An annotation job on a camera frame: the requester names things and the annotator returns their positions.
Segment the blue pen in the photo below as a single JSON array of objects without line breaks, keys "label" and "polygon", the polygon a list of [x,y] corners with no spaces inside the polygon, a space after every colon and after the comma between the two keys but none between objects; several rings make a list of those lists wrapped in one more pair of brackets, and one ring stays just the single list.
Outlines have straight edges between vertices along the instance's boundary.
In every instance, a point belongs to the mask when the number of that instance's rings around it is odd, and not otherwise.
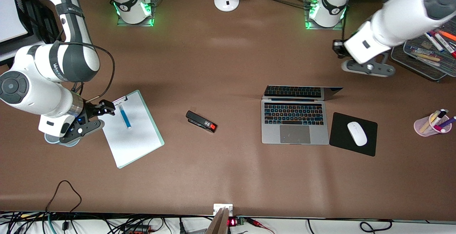
[{"label": "blue pen", "polygon": [[124,122],[127,125],[127,129],[131,129],[130,121],[128,120],[127,114],[125,114],[124,107],[119,105],[120,113],[122,114],[122,117],[124,118]]},{"label": "blue pen", "polygon": [[456,121],[456,116],[454,116],[454,117],[446,120],[445,122],[441,123],[439,125],[439,127],[443,128],[443,127],[445,127],[445,126],[447,126],[447,125],[449,125],[449,124],[451,124],[452,122],[455,122],[455,121]]}]

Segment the clipboard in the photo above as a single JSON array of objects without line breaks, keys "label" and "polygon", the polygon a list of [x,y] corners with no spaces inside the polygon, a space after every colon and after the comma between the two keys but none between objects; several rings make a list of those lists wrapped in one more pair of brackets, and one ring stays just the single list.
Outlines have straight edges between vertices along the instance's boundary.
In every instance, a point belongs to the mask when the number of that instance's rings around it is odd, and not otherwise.
[{"label": "clipboard", "polygon": [[[139,90],[113,102],[115,115],[102,115],[103,132],[119,169],[165,144]],[[122,106],[131,128],[120,112]]]}]

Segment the brown table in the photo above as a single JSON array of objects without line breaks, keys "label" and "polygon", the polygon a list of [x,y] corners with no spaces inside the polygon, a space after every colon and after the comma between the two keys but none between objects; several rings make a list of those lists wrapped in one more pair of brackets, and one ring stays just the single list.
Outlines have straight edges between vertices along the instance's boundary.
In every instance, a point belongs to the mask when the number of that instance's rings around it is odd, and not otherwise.
[{"label": "brown table", "polygon": [[[456,112],[453,79],[432,83],[397,65],[391,78],[343,72],[331,49],[339,31],[306,30],[302,10],[270,0],[241,0],[231,13],[213,0],[164,0],[152,28],[117,27],[109,0],[80,2],[94,44],[116,58],[105,99],[139,89],[165,145],[117,169],[102,131],[72,148],[49,145],[39,116],[0,103],[1,210],[43,210],[67,179],[83,197],[79,211],[211,214],[213,203],[233,203],[255,216],[456,220],[456,135],[413,130],[436,109]],[[351,5],[347,34],[381,7]],[[109,58],[99,55],[86,99],[109,80]],[[334,112],[377,122],[376,156],[262,144],[268,84],[343,86],[326,103],[328,122]],[[187,110],[217,132],[189,124]],[[51,210],[77,201],[62,187]]]}]

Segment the pen holder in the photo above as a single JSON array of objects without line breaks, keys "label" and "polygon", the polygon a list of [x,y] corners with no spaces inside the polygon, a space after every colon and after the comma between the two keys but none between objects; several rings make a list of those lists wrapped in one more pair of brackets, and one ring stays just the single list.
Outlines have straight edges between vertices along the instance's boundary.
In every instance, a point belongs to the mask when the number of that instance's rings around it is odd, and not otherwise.
[{"label": "pen holder", "polygon": [[[418,119],[415,121],[415,123],[413,124],[413,127],[415,128],[415,132],[417,134],[419,134],[420,136],[423,136],[423,137],[427,137],[427,136],[431,136],[431,135],[434,135],[434,134],[442,134],[441,132],[439,132],[436,128],[434,128],[432,125],[431,125],[431,122],[430,122],[430,118],[431,118],[432,115],[428,116],[428,117],[425,117],[425,118],[422,118],[422,119]],[[442,124],[443,122],[445,122],[446,120],[448,120],[449,117],[447,117],[446,115],[443,116],[442,119],[440,119],[436,125],[440,125]],[[423,125],[425,125],[426,123],[429,124],[429,126],[426,128],[426,130],[422,133],[420,133],[420,129],[423,127]],[[451,127],[452,127],[453,124],[449,124],[445,127],[443,127],[442,129],[445,130],[445,133],[449,132],[451,130]]]}]

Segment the silver laptop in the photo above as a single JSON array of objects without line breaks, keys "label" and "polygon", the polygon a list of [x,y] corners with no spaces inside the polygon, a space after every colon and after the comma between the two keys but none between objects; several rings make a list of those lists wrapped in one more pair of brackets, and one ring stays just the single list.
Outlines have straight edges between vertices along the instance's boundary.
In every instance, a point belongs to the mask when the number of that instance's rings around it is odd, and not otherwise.
[{"label": "silver laptop", "polygon": [[324,101],[342,87],[268,85],[261,100],[265,144],[328,145]]}]

